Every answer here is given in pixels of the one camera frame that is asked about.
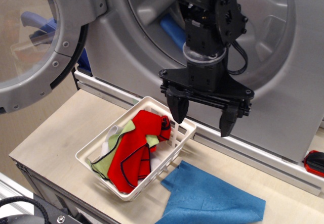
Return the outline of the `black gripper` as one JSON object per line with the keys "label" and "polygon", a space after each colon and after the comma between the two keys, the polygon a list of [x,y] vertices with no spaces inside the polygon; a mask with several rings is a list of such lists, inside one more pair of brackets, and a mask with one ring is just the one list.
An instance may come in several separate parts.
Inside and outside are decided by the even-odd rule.
{"label": "black gripper", "polygon": [[222,62],[189,62],[185,68],[163,69],[158,75],[163,80],[161,92],[178,124],[183,122],[190,101],[222,109],[221,137],[230,135],[238,117],[250,114],[253,90],[234,80]]}

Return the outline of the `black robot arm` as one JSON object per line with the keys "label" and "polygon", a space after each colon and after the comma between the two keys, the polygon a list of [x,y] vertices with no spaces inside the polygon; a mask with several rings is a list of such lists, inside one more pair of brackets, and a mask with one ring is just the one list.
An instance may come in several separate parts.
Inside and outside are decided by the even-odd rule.
{"label": "black robot arm", "polygon": [[227,137],[236,120],[249,115],[254,97],[252,89],[234,80],[246,71],[247,64],[237,70],[228,68],[230,48],[248,62],[237,42],[247,31],[248,18],[241,13],[237,0],[178,1],[184,7],[183,54],[187,65],[159,72],[161,92],[177,123],[184,120],[191,101],[221,109],[219,129],[221,136]]}

